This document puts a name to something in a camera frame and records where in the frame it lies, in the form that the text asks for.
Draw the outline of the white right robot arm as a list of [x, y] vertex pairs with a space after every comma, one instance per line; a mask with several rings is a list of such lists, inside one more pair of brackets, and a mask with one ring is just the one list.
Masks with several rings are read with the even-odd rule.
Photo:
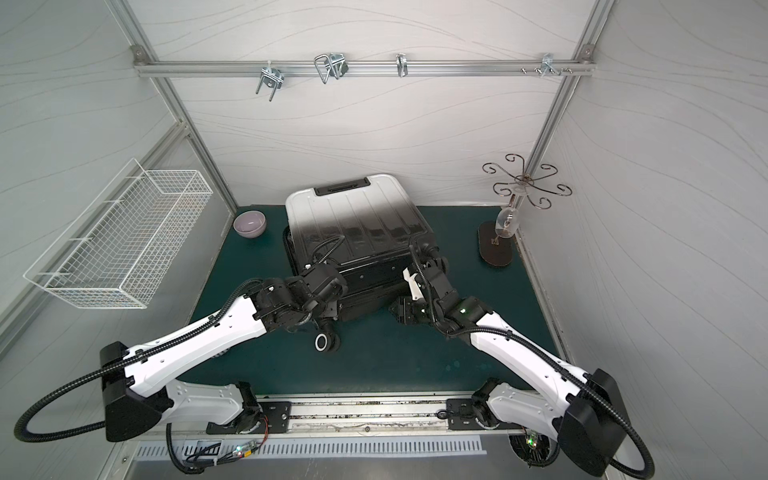
[[558, 454], [594, 477], [602, 476], [627, 438], [626, 417], [615, 384], [604, 372], [595, 379], [547, 352], [511, 327], [481, 300], [452, 287], [444, 257], [425, 240], [409, 245], [403, 271], [409, 292], [391, 307], [403, 324], [427, 324], [494, 358], [522, 379], [529, 391], [488, 379], [470, 398], [474, 423], [486, 430], [516, 425], [514, 452], [544, 467]]

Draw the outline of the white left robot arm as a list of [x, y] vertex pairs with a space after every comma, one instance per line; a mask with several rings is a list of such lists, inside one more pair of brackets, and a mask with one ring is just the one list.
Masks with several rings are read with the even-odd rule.
[[206, 422], [230, 434], [254, 430], [263, 410], [249, 383], [202, 385], [180, 375], [274, 330], [320, 322], [347, 290], [327, 264], [286, 279], [249, 279], [206, 318], [148, 343], [104, 347], [103, 366], [117, 369], [102, 380], [107, 440], [133, 439], [175, 422]]

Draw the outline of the black and white hardshell suitcase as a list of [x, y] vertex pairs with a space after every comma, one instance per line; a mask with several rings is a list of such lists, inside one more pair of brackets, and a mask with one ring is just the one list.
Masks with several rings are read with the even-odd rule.
[[404, 271], [412, 266], [412, 245], [429, 245], [434, 232], [399, 181], [377, 174], [291, 194], [283, 243], [295, 274], [318, 261], [333, 266], [347, 292], [311, 323], [315, 349], [340, 345], [334, 324], [355, 320], [411, 294]]

